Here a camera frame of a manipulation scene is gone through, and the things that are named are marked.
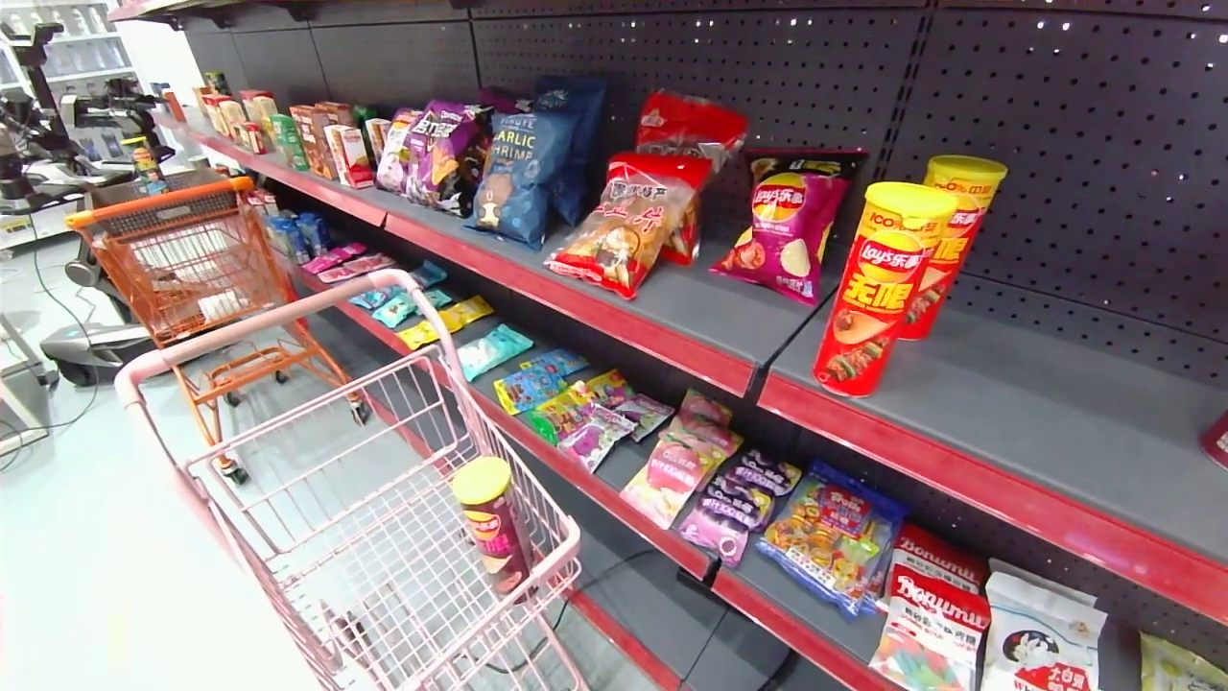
pink shopping cart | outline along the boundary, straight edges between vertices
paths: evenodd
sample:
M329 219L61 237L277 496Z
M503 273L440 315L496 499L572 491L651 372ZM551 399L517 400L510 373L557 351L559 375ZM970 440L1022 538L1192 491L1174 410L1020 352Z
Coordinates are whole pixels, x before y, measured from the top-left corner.
M189 460L173 458L145 406L144 380L393 285L414 297L440 334L436 344ZM587 690L544 616L580 574L580 530L459 373L452 338L421 288L404 271L381 270L150 352L120 372L115 388L324 689ZM383 425L356 421L356 398ZM449 490L458 470L489 457L512 469L512 513L534 557L511 592L488 578L489 560ZM222 458L241 459L251 482L225 482Z

shopping cart basket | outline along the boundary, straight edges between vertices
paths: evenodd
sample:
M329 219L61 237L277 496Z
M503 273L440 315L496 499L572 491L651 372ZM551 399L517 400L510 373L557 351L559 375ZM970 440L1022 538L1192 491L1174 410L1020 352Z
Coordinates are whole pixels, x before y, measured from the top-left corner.
M413 296L438 342L176 465L185 496L209 509L324 689L460 689L495 675L481 687L587 690L543 616L580 574L578 528L474 404L447 328L406 272L376 271L146 353L119 373L117 392L169 457L141 382L394 284ZM388 425L354 426L354 396ZM313 458L301 458L305 449ZM241 458L252 481L225 482L212 463L221 457ZM501 594L449 492L459 469L488 457L512 468L513 515L535 555L527 578ZM540 641L527 644L537 630Z
M171 191L156 196L145 196L136 182L91 189L90 210L66 218L158 349L295 298L258 214L242 200L254 187L251 178L196 169L166 179ZM209 446L222 438L219 400L238 406L238 392L259 379L273 376L284 384L300 366L333 387L345 383L303 323L286 324L286 331L290 338L264 349L253 345L205 372L203 382L178 365L172 368ZM365 421L368 411L356 399L352 404L354 416ZM233 459L217 464L231 480L246 482Z

red chip can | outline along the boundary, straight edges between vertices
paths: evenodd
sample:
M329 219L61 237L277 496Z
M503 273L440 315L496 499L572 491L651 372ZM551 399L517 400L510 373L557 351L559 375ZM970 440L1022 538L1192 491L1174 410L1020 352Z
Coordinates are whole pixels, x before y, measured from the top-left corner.
M912 295L900 338L920 340L933 330L938 309L955 284L955 276L973 248L973 239L981 228L985 212L993 201L998 184L1006 177L1006 166L973 156L935 156L926 167L925 185L946 189L958 205L942 227L938 245L930 257L921 282Z
M857 236L819 344L814 379L842 396L869 396L883 377L954 195L909 182L866 189Z

shopping cart handle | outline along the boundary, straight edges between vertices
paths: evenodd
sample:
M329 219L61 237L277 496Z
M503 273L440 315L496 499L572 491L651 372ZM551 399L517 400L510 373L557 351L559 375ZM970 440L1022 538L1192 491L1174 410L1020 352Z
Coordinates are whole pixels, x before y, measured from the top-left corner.
M171 368L194 358L220 351L232 342L249 338L255 331L301 319L368 290L392 287L393 285L400 285L409 292L426 319L435 326L436 333L448 333L443 320L440 319L440 313L430 308L430 302L422 296L422 288L413 276L400 269L379 269L309 297L295 299L216 330L201 333L182 342L176 342L168 349L138 356L115 376L115 393L119 394L119 401L125 407L140 404L140 385L151 377L169 372Z

orange shopping cart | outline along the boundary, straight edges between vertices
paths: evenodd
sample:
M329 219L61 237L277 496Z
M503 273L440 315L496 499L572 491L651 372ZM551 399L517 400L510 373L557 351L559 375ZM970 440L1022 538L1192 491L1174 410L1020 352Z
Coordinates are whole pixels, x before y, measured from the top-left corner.
M158 349L296 298L258 214L242 201L254 188L251 178L196 169L166 180L171 191L157 196L145 196L138 183L92 189L90 209L66 218ZM219 401L238 406L239 390L257 380L271 376L285 384L298 366L334 388L348 382L305 320L285 328L287 338L259 349L249 341L243 355L203 378L172 368L209 447L222 439ZM366 423L366 404L355 396L350 406L355 421ZM216 464L231 481L247 482L235 459L221 457Z

